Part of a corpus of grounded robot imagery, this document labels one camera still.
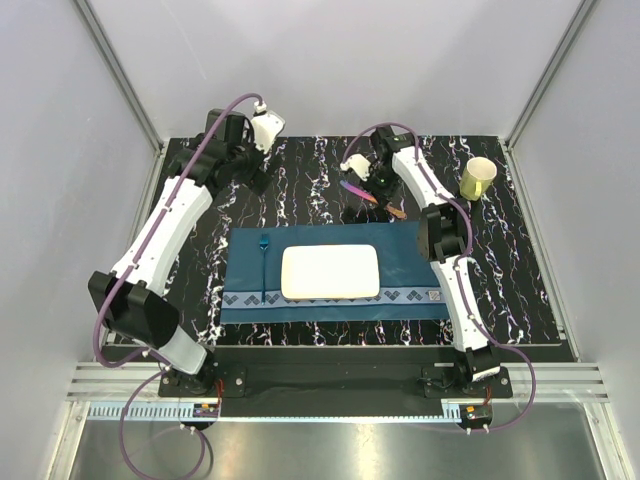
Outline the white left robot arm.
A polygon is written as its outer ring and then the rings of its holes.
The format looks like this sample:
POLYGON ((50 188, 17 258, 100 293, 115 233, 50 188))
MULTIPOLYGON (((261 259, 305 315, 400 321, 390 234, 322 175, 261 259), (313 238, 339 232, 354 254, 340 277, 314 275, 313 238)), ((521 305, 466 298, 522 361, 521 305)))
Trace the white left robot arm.
POLYGON ((98 326, 132 341, 170 366, 170 380, 196 396, 215 386, 212 353, 181 325, 179 309, 164 298, 175 259, 216 196, 232 183, 261 195, 272 170, 265 159, 284 119, 257 103, 252 117, 212 109, 206 130, 173 155, 159 200, 132 245, 107 272, 96 271, 88 290, 98 326))

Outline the blue patterned cloth placemat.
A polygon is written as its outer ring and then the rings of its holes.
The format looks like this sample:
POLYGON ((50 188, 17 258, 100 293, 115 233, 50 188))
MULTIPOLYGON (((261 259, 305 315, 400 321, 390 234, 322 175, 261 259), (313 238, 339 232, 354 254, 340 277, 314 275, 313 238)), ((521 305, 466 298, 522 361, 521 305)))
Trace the blue patterned cloth placemat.
POLYGON ((415 222, 237 228, 231 233, 222 294, 223 324, 442 320, 449 317, 435 273, 418 253, 415 222), (268 234, 266 302, 261 304, 259 240, 268 234), (378 255, 381 289, 359 300, 286 299, 281 292, 287 247, 367 244, 378 255))

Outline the white rectangular plate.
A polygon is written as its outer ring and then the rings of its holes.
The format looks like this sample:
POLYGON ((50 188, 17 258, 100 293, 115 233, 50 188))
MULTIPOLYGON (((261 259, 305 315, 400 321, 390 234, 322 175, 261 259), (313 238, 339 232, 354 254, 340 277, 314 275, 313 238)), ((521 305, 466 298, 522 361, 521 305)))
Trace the white rectangular plate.
POLYGON ((288 300, 359 300, 380 289, 372 245, 291 246, 282 254, 281 292, 288 300))

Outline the pink orange knife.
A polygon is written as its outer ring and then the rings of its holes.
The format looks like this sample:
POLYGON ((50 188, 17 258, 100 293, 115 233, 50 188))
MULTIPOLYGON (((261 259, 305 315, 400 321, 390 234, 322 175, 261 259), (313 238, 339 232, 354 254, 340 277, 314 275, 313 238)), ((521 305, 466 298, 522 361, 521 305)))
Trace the pink orange knife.
MULTIPOLYGON (((368 192, 356 187, 355 185, 349 183, 348 181, 341 180, 340 181, 340 185, 345 190, 347 190, 348 192, 360 197, 363 200, 368 201, 369 203, 371 203, 373 205, 379 206, 379 202, 376 200, 376 198, 372 194, 370 194, 370 193, 368 193, 368 192)), ((397 219, 400 219, 400 220, 406 220, 407 219, 407 214, 404 211, 396 209, 395 207, 391 206, 390 204, 385 205, 384 206, 384 210, 387 211, 388 213, 390 213, 391 215, 393 215, 394 217, 396 217, 397 219)))

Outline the yellow mug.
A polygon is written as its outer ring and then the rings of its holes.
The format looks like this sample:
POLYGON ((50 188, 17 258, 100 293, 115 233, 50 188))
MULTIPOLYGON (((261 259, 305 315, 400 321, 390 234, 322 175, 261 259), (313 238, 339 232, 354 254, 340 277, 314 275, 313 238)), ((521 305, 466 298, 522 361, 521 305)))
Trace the yellow mug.
POLYGON ((498 173, 496 164, 485 157, 474 157, 466 163, 460 183, 460 195, 469 201, 478 201, 493 183, 498 173))

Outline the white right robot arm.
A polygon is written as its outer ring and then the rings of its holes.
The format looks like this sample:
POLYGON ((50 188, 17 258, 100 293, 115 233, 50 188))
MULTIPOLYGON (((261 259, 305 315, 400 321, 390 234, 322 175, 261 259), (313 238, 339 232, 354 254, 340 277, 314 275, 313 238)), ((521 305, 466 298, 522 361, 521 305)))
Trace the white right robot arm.
POLYGON ((420 207, 417 247, 435 273, 452 323, 454 366, 442 388, 485 396, 500 372, 495 341, 486 332, 472 289, 468 256, 473 228, 468 202, 443 186, 429 167, 412 131, 398 134, 394 123, 371 128, 375 159, 362 184, 376 200, 393 195, 404 182, 420 207))

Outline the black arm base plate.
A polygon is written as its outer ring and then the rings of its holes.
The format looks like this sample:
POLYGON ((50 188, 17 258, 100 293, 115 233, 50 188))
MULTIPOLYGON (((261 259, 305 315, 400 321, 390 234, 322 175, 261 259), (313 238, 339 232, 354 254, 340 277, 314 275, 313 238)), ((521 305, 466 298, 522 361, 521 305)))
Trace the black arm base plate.
POLYGON ((500 353, 486 347, 462 354, 450 346, 222 346, 209 355, 194 380, 171 373, 160 382, 162 397, 230 398, 271 388, 382 390, 427 398, 493 399, 513 396, 500 353))

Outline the blue small fork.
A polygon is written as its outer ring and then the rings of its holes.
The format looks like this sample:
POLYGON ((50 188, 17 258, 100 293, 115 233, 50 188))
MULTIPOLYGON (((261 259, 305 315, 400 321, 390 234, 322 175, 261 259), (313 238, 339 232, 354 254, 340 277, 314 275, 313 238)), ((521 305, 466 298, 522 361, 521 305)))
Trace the blue small fork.
POLYGON ((259 240, 259 249, 261 252, 261 304, 266 302, 266 257, 270 245, 268 234, 262 234, 259 240))

